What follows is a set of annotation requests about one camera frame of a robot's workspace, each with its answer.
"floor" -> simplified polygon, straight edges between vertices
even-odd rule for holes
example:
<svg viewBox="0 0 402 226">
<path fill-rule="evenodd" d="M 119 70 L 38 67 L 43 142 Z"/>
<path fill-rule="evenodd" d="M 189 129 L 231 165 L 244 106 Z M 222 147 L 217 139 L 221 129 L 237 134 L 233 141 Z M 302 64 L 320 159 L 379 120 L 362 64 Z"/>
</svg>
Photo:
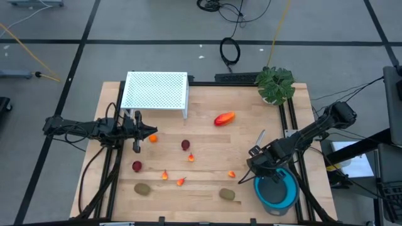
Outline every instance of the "floor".
<svg viewBox="0 0 402 226">
<path fill-rule="evenodd" d="M 0 96 L 10 97 L 14 105 L 0 131 L 0 225 L 16 218 L 45 140 L 41 128 L 46 117 L 56 112 L 67 119 L 91 120 L 103 81 L 124 80 L 130 70 L 188 72 L 196 81 L 210 82 L 216 73 L 228 73 L 219 43 L 235 24 L 219 13 L 199 10 L 195 2 L 65 0 L 65 7 L 46 9 L 11 29 L 62 82 L 0 80 Z M 240 5 L 240 0 L 222 2 Z M 245 0 L 245 18 L 260 15 L 267 3 Z M 232 67 L 234 73 L 257 72 L 266 65 L 285 6 L 286 1 L 272 0 L 262 18 L 237 28 L 234 39 L 241 40 L 241 58 Z M 308 84 L 312 99 L 370 82 L 392 65 L 393 55 L 402 60 L 401 7 L 399 0 L 292 1 L 270 65 L 291 70 L 297 82 Z M 0 1 L 0 22 L 9 25 L 34 10 Z M 223 13 L 236 20 L 230 11 Z M 8 35 L 0 39 L 0 47 L 0 68 L 46 71 Z M 224 51 L 236 57 L 230 46 Z M 319 109 L 339 97 L 313 105 Z M 389 126 L 382 82 L 349 104 L 358 114 L 351 132 L 370 136 Z M 68 144 L 52 142 L 24 223 L 68 218 L 83 157 Z M 340 220 L 374 220 L 370 199 L 334 191 L 334 200 Z"/>
</svg>

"potted plant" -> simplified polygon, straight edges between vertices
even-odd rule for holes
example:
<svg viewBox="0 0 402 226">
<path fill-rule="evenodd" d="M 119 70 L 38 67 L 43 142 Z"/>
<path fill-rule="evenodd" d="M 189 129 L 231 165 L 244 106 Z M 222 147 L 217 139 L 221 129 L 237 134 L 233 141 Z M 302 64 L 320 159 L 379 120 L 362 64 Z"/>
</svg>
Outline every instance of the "potted plant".
<svg viewBox="0 0 402 226">
<path fill-rule="evenodd" d="M 264 67 L 258 74 L 258 93 L 268 104 L 281 105 L 295 93 L 291 85 L 295 82 L 291 71 L 284 68 Z"/>
</svg>

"orange fruit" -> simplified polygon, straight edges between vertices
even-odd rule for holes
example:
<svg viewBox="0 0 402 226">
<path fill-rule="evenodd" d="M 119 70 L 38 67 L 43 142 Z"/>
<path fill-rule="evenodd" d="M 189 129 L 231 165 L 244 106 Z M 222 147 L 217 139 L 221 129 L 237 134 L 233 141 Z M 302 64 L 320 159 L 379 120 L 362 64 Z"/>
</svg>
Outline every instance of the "orange fruit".
<svg viewBox="0 0 402 226">
<path fill-rule="evenodd" d="M 158 137 L 156 135 L 150 135 L 148 139 L 151 143 L 155 143 L 158 141 Z"/>
</svg>

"wooden table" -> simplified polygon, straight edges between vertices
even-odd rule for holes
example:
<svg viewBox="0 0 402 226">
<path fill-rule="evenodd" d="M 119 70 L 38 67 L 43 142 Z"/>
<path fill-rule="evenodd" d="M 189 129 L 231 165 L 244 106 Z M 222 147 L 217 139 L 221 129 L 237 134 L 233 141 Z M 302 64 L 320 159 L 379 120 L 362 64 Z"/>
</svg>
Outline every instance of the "wooden table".
<svg viewBox="0 0 402 226">
<path fill-rule="evenodd" d="M 293 102 L 297 123 L 299 128 L 303 128 L 314 120 L 307 86 L 304 83 L 293 86 L 296 88 Z M 107 105 L 116 102 L 118 88 L 119 82 L 103 84 L 95 118 L 104 117 Z M 231 110 L 236 112 L 232 124 L 225 127 L 213 125 L 219 114 Z M 141 113 L 145 124 L 158 127 L 158 142 L 141 142 L 141 153 L 136 154 L 132 150 L 133 141 L 126 141 L 113 220 L 155 222 L 159 216 L 165 216 L 167 222 L 247 223 L 250 218 L 256 218 L 258 223 L 297 222 L 294 208 L 282 217 L 267 214 L 254 192 L 253 183 L 237 184 L 249 169 L 247 152 L 255 145 L 260 132 L 266 130 L 262 146 L 283 136 L 278 106 L 265 104 L 256 87 L 191 86 L 187 120 L 183 120 L 179 110 L 142 110 Z M 191 142 L 187 152 L 182 151 L 180 146 L 183 139 Z M 318 143 L 313 143 L 313 146 L 320 148 Z M 83 168 L 99 149 L 98 141 L 89 142 Z M 190 152 L 195 156 L 193 163 L 187 161 Z M 82 194 L 83 208 L 98 190 L 105 153 L 103 151 L 87 171 Z M 136 160 L 143 163 L 139 173 L 131 168 Z M 322 156 L 315 151 L 306 151 L 305 164 L 312 193 L 328 214 L 336 219 Z M 169 175 L 167 181 L 161 179 L 164 170 Z M 229 170 L 236 173 L 236 178 L 228 177 Z M 176 181 L 183 177 L 187 177 L 186 182 L 177 186 Z M 148 184 L 151 193 L 148 196 L 135 193 L 137 183 Z M 234 190 L 235 200 L 221 199 L 221 188 Z M 72 217 L 78 215 L 77 194 L 78 188 Z M 105 215 L 108 197 L 107 192 L 101 216 Z M 307 219 L 302 193 L 300 198 L 304 219 Z"/>
</svg>

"red pepper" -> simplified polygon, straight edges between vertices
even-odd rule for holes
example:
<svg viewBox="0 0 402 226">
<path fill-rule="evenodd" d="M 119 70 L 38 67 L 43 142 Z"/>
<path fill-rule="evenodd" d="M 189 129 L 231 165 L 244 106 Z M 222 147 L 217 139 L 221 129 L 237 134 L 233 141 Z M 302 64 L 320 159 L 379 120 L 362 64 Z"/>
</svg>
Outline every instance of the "red pepper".
<svg viewBox="0 0 402 226">
<path fill-rule="evenodd" d="M 215 126 L 224 126 L 228 125 L 234 120 L 234 112 L 228 112 L 225 114 L 221 114 L 220 116 L 216 117 L 214 124 Z"/>
</svg>

